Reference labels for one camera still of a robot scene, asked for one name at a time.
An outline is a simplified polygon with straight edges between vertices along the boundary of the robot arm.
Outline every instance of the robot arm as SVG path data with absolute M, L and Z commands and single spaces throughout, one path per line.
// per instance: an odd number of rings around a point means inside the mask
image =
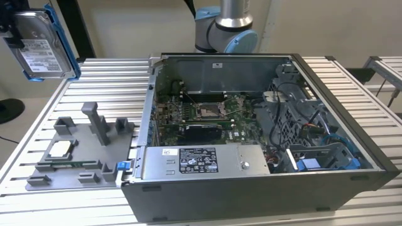
M 251 30 L 249 0 L 220 0 L 220 7 L 204 7 L 195 15 L 197 52 L 252 53 L 258 35 Z

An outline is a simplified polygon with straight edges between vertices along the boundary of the circuit board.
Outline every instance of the circuit board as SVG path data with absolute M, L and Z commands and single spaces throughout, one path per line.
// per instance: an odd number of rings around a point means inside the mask
M 160 146 L 241 143 L 266 145 L 245 95 L 227 95 L 221 102 L 183 102 L 161 97 L 157 104 Z

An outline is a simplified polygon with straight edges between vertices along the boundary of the hard drive label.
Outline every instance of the hard drive label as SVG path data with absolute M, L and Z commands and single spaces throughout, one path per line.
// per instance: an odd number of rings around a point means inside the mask
M 180 148 L 180 173 L 217 173 L 215 148 Z
M 61 72 L 57 59 L 46 40 L 22 39 L 21 55 L 33 72 Z

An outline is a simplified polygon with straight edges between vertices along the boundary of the metal frame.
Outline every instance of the metal frame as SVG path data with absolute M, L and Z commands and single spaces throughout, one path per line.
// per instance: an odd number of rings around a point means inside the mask
M 398 90 L 402 90 L 402 56 L 371 56 L 363 68 L 371 68 Z
M 402 170 L 402 123 L 398 117 L 336 61 L 328 61 L 324 57 L 303 59 L 359 126 L 391 162 L 396 164 L 396 168 Z M 1 223 L 53 225 L 52 219 L 61 218 L 63 224 L 69 225 L 137 224 L 120 189 L 26 192 L 24 175 L 33 172 L 29 164 L 41 157 L 53 136 L 49 117 L 68 113 L 73 115 L 76 121 L 84 121 L 75 113 L 75 110 L 80 109 L 80 102 L 71 102 L 73 99 L 80 100 L 81 97 L 99 99 L 103 96 L 105 100 L 101 102 L 103 111 L 108 111 L 107 118 L 127 113 L 132 121 L 137 120 L 135 112 L 140 107 L 133 107 L 137 96 L 135 92 L 136 89 L 145 89 L 147 69 L 147 60 L 88 59 L 83 67 L 81 80 L 59 87 L 0 171 L 0 175 L 5 174 L 5 179 L 0 182 Z M 136 149 L 131 150 L 129 156 L 136 156 Z M 335 212 L 187 222 L 180 225 L 399 225 L 400 179 L 402 176 L 398 176 L 378 191 L 358 194 Z

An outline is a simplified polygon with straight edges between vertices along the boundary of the blue clip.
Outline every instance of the blue clip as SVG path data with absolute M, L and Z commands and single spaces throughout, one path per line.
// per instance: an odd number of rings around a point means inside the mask
M 129 170 L 131 167 L 131 163 L 121 161 L 117 163 L 117 170 Z

